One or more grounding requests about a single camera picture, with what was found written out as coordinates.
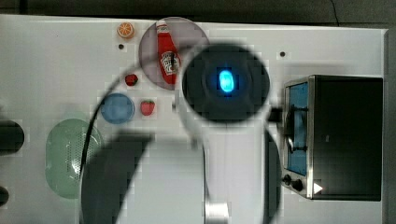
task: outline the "white table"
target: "white table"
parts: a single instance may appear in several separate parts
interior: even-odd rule
[[[117,36],[116,28],[122,21],[130,20],[0,15],[0,98],[5,102],[0,113],[18,122],[26,134],[25,144],[17,154],[0,158],[0,185],[10,193],[7,206],[0,208],[0,223],[75,222],[77,200],[57,196],[45,178],[47,135],[63,119],[88,120],[113,78],[125,67],[137,63],[139,40],[154,21],[132,21],[137,33],[129,42]],[[384,76],[386,30],[199,25],[210,41],[236,40],[255,50],[264,59],[273,88],[279,92],[285,81],[314,74]],[[125,45],[123,50],[118,49],[120,43]],[[281,51],[286,52],[283,58],[279,56]],[[172,111],[173,93],[154,86],[141,71],[136,74],[140,85],[134,89],[120,85],[116,91],[126,92],[136,102],[154,98],[157,111],[149,119],[136,113],[132,122],[118,127],[106,123],[99,115],[97,126],[104,138],[108,140],[120,128],[154,131],[163,133],[163,136],[172,128],[177,132],[169,134],[180,143],[188,144],[177,114]],[[280,101],[277,96],[270,99],[274,105]],[[269,131],[276,134],[273,126]],[[201,154],[193,150],[184,154],[177,149],[168,151],[173,158],[163,158],[163,167],[166,164],[183,167],[184,164],[188,169],[181,159],[183,156],[195,158],[196,164],[191,170],[194,181],[186,182],[193,187],[190,191],[177,189],[177,179],[186,176],[177,172],[171,174],[165,188],[179,190],[191,197],[189,200],[184,196],[168,197],[171,201],[168,206],[184,207],[185,216],[198,214],[190,223],[201,223],[202,207],[194,206],[203,198],[199,184],[202,183]],[[143,180],[139,183],[141,186],[148,184]],[[160,186],[157,186],[157,192],[161,192]],[[147,199],[141,199],[142,202],[155,200],[145,188],[137,186],[138,189],[141,195],[147,196]],[[279,210],[272,223],[381,223],[381,208],[381,202],[309,201],[281,188]],[[161,213],[161,208],[151,212]]]

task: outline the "red ketchup bottle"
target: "red ketchup bottle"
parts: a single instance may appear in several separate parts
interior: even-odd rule
[[[166,83],[176,83],[177,69],[180,67],[180,57],[164,20],[157,21],[158,63]]]

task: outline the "black object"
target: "black object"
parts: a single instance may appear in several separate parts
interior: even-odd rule
[[[11,120],[0,120],[0,156],[17,152],[23,142],[24,132],[19,124]]]
[[[303,182],[301,181],[301,179],[291,181],[291,186],[297,191],[303,190]]]
[[[306,150],[306,147],[295,147],[293,145],[294,142],[294,119],[295,119],[295,112],[296,111],[304,111],[304,115],[302,115],[302,119],[303,119],[303,124],[305,126],[306,129],[306,125],[307,125],[307,120],[306,120],[306,112],[308,111],[307,108],[299,108],[296,107],[294,105],[291,105],[289,110],[288,110],[288,114],[286,115],[286,119],[285,119],[285,128],[284,128],[284,133],[283,135],[285,136],[286,140],[286,145],[288,147],[288,150],[290,153],[293,153],[293,151],[295,150]]]
[[[285,183],[285,185],[289,186],[291,183],[291,176],[290,175],[283,176],[282,181]]]
[[[285,85],[286,102],[291,88],[301,84],[307,84],[308,89],[306,152],[291,153],[285,137],[282,150],[288,163],[283,175],[300,179],[307,190],[299,191],[299,184],[284,186],[314,200],[380,201],[383,79],[305,77]],[[297,131],[288,122],[296,110],[292,106],[285,109],[291,111],[290,118],[284,120],[286,134],[292,135]],[[306,169],[306,175],[295,167]],[[321,191],[314,192],[315,184],[322,187]]]
[[[81,183],[80,223],[116,223],[135,169],[152,137],[118,133],[85,165]]]
[[[340,22],[338,21],[338,17],[337,17],[337,11],[335,10],[335,4],[333,0],[330,0],[332,2],[332,10],[334,11],[334,17],[335,17],[335,21],[337,22],[337,26],[340,26]]]
[[[265,131],[264,145],[264,219],[262,223],[271,223],[279,209],[282,167],[279,150],[271,134]]]
[[[273,107],[268,117],[268,122],[280,123],[282,122],[282,108]]]
[[[225,92],[219,73],[233,76],[234,90]],[[205,119],[232,123],[248,119],[264,104],[270,81],[262,62],[247,49],[219,44],[209,46],[188,64],[182,80],[191,108]]]
[[[0,207],[8,202],[9,194],[7,189],[0,187]]]

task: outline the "mint green dish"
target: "mint green dish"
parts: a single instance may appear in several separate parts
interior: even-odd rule
[[[49,132],[46,145],[46,178],[50,188],[61,197],[78,197],[79,167],[88,126],[81,119],[67,119]],[[93,128],[87,161],[102,144],[101,134]]]

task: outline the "toaster oven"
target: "toaster oven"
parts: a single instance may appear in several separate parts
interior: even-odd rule
[[[314,75],[284,87],[282,185],[312,200],[380,201],[383,79]]]

